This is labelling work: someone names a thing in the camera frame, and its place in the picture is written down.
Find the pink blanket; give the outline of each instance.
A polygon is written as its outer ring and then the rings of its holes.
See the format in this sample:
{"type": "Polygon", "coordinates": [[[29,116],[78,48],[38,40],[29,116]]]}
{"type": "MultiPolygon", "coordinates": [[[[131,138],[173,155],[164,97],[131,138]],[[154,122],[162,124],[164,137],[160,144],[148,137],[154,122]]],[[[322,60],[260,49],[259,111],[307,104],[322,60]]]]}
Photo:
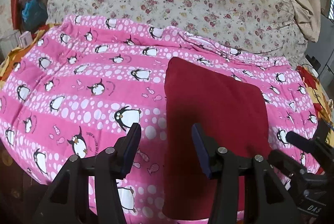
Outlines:
{"type": "MultiPolygon", "coordinates": [[[[161,209],[164,80],[173,56],[258,86],[266,101],[270,146],[310,172],[318,170],[311,155],[285,139],[290,130],[311,138],[317,119],[299,74],[284,57],[240,52],[172,26],[97,16],[66,17],[11,73],[0,94],[2,142],[26,172],[46,184],[70,155],[97,155],[139,122],[142,140],[131,173],[118,184],[124,213],[128,223],[170,221],[161,209]]],[[[94,197],[90,178],[93,211],[94,197]]]]}

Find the penguin print blanket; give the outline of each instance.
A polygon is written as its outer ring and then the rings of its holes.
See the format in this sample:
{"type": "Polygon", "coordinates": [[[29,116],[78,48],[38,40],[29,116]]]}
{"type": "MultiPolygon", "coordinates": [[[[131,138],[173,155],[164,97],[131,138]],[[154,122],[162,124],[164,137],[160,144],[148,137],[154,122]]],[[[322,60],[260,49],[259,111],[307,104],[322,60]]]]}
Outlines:
{"type": "MultiPolygon", "coordinates": [[[[24,56],[0,93],[1,140],[31,177],[47,184],[70,155],[97,155],[139,122],[142,139],[133,167],[118,181],[126,219],[176,223],[162,213],[164,80],[175,56],[258,86],[271,148],[283,150],[310,172],[318,170],[311,155],[285,139],[290,130],[311,138],[317,119],[300,75],[284,57],[244,53],[172,26],[158,29],[100,16],[67,16],[24,56]]],[[[93,177],[89,199],[95,211],[93,177]]]]}

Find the metal bolt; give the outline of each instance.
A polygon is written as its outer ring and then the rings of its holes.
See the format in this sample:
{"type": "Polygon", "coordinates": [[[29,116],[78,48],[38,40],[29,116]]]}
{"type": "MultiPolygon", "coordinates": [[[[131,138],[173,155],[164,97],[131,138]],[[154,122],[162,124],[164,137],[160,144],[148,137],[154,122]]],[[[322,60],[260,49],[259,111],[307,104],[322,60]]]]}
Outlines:
{"type": "Polygon", "coordinates": [[[258,154],[258,155],[255,155],[255,160],[258,161],[258,162],[262,162],[263,161],[263,156],[258,154]]]}
{"type": "Polygon", "coordinates": [[[106,153],[107,154],[112,154],[115,152],[115,148],[114,147],[109,147],[109,148],[106,148],[106,153]]]}
{"type": "Polygon", "coordinates": [[[218,148],[219,153],[225,154],[225,153],[227,153],[227,151],[228,151],[228,149],[226,149],[225,147],[219,147],[218,148]]]}
{"type": "Polygon", "coordinates": [[[78,158],[79,158],[78,155],[73,154],[73,155],[71,155],[71,156],[69,157],[69,160],[70,160],[71,162],[75,162],[76,160],[78,160],[78,158]]]}

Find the silver screw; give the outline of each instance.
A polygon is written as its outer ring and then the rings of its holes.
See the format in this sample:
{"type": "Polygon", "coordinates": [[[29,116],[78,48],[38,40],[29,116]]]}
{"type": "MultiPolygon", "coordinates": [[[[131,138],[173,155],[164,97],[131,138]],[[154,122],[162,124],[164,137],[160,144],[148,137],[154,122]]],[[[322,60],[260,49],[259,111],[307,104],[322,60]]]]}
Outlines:
{"type": "Polygon", "coordinates": [[[109,147],[109,148],[106,148],[106,153],[107,154],[112,154],[115,152],[115,148],[114,147],[109,147]]]}
{"type": "Polygon", "coordinates": [[[75,162],[76,160],[78,160],[78,158],[79,158],[78,155],[73,154],[73,155],[71,155],[71,156],[69,157],[69,160],[70,160],[71,162],[75,162]]]}
{"type": "Polygon", "coordinates": [[[227,153],[227,151],[228,151],[228,149],[226,149],[225,147],[219,147],[218,148],[219,153],[225,154],[225,153],[227,153]]]}
{"type": "Polygon", "coordinates": [[[262,162],[263,161],[263,156],[258,154],[258,155],[255,155],[255,160],[258,161],[258,162],[262,162]]]}

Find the folded red fabric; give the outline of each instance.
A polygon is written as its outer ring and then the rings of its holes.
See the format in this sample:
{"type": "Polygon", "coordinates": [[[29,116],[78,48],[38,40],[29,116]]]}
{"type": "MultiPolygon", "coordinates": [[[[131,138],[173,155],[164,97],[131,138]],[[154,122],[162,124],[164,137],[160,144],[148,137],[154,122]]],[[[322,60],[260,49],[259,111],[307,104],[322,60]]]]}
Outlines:
{"type": "MultiPolygon", "coordinates": [[[[234,154],[265,158],[268,118],[261,90],[232,77],[172,58],[165,79],[167,152],[164,164],[163,213],[172,219],[198,220],[210,216],[216,181],[202,173],[191,138],[191,126],[234,154]]],[[[239,178],[238,209],[244,209],[244,180],[239,178]]]]}

